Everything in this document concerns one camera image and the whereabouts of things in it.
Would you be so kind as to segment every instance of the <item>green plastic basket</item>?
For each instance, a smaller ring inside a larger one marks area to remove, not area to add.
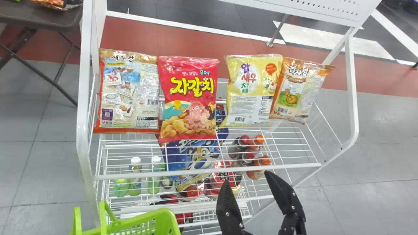
[[[181,235],[177,219],[168,208],[160,208],[129,219],[119,220],[105,201],[99,203],[99,228],[82,232],[80,207],[74,208],[73,228],[69,235]],[[112,219],[106,223],[106,212]]]

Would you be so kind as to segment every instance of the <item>red bottle cap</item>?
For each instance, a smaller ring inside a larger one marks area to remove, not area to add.
[[[244,153],[244,158],[245,159],[254,159],[255,158],[255,153]]]
[[[241,137],[240,137],[240,139],[241,139],[241,141],[242,141],[242,143],[243,144],[245,144],[245,145],[249,145],[250,144],[250,141],[251,140],[249,140],[249,136],[247,136],[247,135],[242,135]]]

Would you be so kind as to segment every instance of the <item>basket handle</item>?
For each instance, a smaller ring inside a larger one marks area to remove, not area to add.
[[[100,201],[99,203],[99,212],[100,212],[100,233],[101,235],[107,235],[107,223],[106,223],[106,212],[112,219],[111,227],[121,224],[121,220],[117,219],[110,209],[106,201]]]
[[[74,217],[73,217],[73,229],[69,235],[81,235],[81,210],[80,207],[74,208]]]

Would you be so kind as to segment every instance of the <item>white wire rack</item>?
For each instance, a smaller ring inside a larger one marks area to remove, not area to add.
[[[164,204],[168,201],[166,197],[175,195],[177,192],[174,187],[170,189],[160,187],[158,177],[180,174],[206,174],[210,177],[210,173],[214,172],[234,172],[236,177],[240,176],[239,178],[234,178],[238,179],[240,186],[236,198],[241,214],[245,219],[245,223],[247,223],[274,202],[266,180],[264,178],[251,180],[246,175],[247,171],[271,170],[293,185],[293,187],[298,187],[306,179],[347,151],[356,141],[359,124],[352,36],[379,1],[287,0],[277,2],[273,0],[231,0],[227,2],[278,12],[283,9],[286,14],[350,26],[347,33],[323,62],[323,64],[330,64],[341,49],[345,47],[350,138],[342,143],[319,107],[314,103],[305,125],[282,120],[271,120],[271,123],[264,125],[228,128],[226,140],[221,140],[219,132],[216,135],[216,139],[210,140],[213,141],[219,152],[206,153],[208,161],[240,161],[229,158],[233,140],[243,134],[252,138],[256,135],[262,135],[264,142],[258,146],[259,148],[255,153],[257,157],[267,155],[271,160],[271,165],[268,166],[153,171],[150,161],[152,156],[161,156],[168,159],[167,154],[161,150],[155,133],[100,134],[98,135],[97,156],[90,155],[93,152],[91,151],[92,142],[96,140],[92,130],[97,118],[97,104],[99,101],[98,45],[100,45],[104,28],[107,5],[97,0],[85,1],[81,25],[82,50],[80,55],[76,140],[87,198],[92,211],[96,212],[93,213],[96,226],[100,225],[97,201],[106,200],[113,212],[120,218],[131,217],[159,207],[168,207],[176,214],[183,214],[185,218],[193,218],[192,223],[180,224],[180,227],[184,227],[183,234],[220,234],[215,213],[216,198],[208,198],[202,193],[196,197],[188,198],[188,202],[173,200],[171,203]],[[333,8],[335,3],[339,4],[337,8]],[[333,9],[348,12],[345,12],[345,17],[341,17],[341,14],[333,12]],[[92,83],[89,82],[90,60],[93,67]],[[218,87],[222,86],[226,86],[226,83],[220,82],[218,84]],[[226,96],[226,94],[219,93],[217,95],[224,96],[224,98]],[[225,104],[225,99],[219,99],[217,103]],[[129,173],[128,170],[130,159],[134,156],[139,156],[142,159],[142,171],[139,173]],[[90,159],[95,160],[95,166],[91,167]],[[116,197],[114,180],[130,178],[141,178],[140,194],[137,196]],[[153,181],[153,184],[148,184],[149,179]],[[157,188],[159,189],[158,193],[148,193],[148,189],[154,191]]]

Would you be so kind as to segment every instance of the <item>perforated white panel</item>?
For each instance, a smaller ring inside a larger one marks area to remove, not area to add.
[[[356,27],[361,25],[369,17],[381,0],[220,1]]]

